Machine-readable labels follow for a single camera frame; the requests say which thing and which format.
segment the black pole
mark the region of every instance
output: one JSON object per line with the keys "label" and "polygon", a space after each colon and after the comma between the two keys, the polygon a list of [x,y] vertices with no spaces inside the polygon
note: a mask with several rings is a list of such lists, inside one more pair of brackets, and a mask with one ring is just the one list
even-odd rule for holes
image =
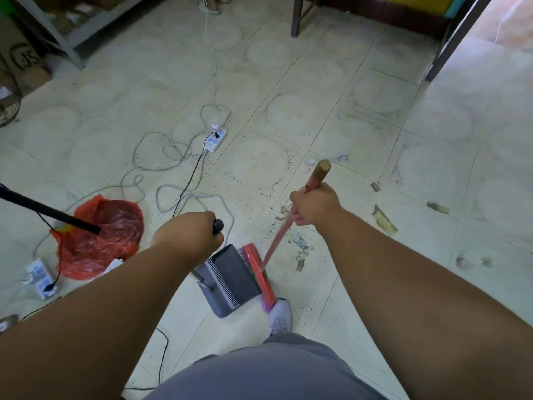
{"label": "black pole", "polygon": [[86,221],[77,219],[74,216],[67,215],[62,211],[58,211],[57,209],[34,201],[33,199],[27,198],[24,195],[17,194],[16,192],[5,186],[0,186],[0,198],[16,205],[22,206],[26,209],[38,212],[41,215],[49,216],[52,219],[56,219],[79,229],[89,231],[92,234],[98,235],[102,230],[96,224],[87,223]]}

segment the power strip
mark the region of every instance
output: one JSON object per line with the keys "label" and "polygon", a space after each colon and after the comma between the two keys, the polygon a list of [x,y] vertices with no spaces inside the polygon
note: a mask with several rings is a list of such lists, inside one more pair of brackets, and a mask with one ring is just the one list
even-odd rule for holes
{"label": "power strip", "polygon": [[205,144],[203,145],[203,147],[210,153],[215,153],[218,147],[220,146],[220,143],[222,143],[222,141],[226,137],[226,131],[222,129],[221,127],[213,125],[213,129],[214,129],[214,132],[217,133],[218,137],[216,134],[211,134],[205,141]]}

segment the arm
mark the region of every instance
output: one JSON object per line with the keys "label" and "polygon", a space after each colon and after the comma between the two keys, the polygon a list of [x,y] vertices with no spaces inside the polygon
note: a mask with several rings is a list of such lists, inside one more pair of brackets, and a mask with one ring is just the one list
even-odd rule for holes
{"label": "arm", "polygon": [[214,220],[171,219],[151,248],[0,336],[2,397],[117,400],[183,279],[224,241]]}
{"label": "arm", "polygon": [[353,305],[412,400],[530,399],[533,329],[459,276],[341,208],[290,196],[323,236]]}

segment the wooden broom handle tip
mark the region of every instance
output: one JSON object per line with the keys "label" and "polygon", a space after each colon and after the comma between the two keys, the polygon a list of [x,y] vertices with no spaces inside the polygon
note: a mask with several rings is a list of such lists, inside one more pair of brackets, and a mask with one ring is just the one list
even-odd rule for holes
{"label": "wooden broom handle tip", "polygon": [[328,160],[320,160],[313,170],[312,177],[322,182],[331,169],[331,163]]}

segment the trash bag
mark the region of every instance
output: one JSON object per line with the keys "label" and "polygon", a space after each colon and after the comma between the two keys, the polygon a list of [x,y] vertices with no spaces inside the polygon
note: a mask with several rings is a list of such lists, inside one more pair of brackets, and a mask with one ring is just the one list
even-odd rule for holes
{"label": "trash bag", "polygon": [[137,204],[98,195],[79,206],[74,217],[96,224],[102,231],[98,235],[77,227],[50,231],[58,244],[57,270],[61,275],[77,281],[92,279],[113,259],[125,261],[139,250],[144,223]]}

